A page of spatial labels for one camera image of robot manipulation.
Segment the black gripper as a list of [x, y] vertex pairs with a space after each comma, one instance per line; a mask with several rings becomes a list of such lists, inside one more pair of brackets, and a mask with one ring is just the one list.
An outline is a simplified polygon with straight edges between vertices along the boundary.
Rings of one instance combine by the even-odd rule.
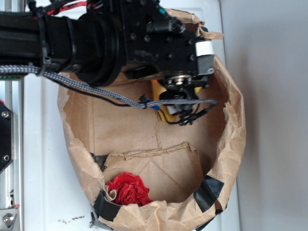
[[208, 113], [196, 88], [207, 88], [215, 71], [214, 53], [206, 40], [169, 15], [157, 0], [120, 1], [125, 35], [126, 65], [130, 79], [151, 78], [165, 88], [159, 99], [179, 124], [191, 124]]

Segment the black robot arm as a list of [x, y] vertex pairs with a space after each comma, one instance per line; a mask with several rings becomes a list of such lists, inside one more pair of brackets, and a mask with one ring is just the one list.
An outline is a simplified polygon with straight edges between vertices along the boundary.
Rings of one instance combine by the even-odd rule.
[[[190, 124], [216, 106], [200, 99], [214, 73], [214, 54], [202, 52], [206, 40], [161, 7], [157, 0], [88, 0], [78, 19], [58, 14], [77, 6], [53, 0], [38, 7], [27, 2], [25, 13], [0, 14], [0, 77], [43, 76], [70, 90], [118, 107], [161, 110], [168, 106]], [[165, 88], [158, 100], [135, 102], [106, 89], [119, 74], [129, 79], [155, 79]]]

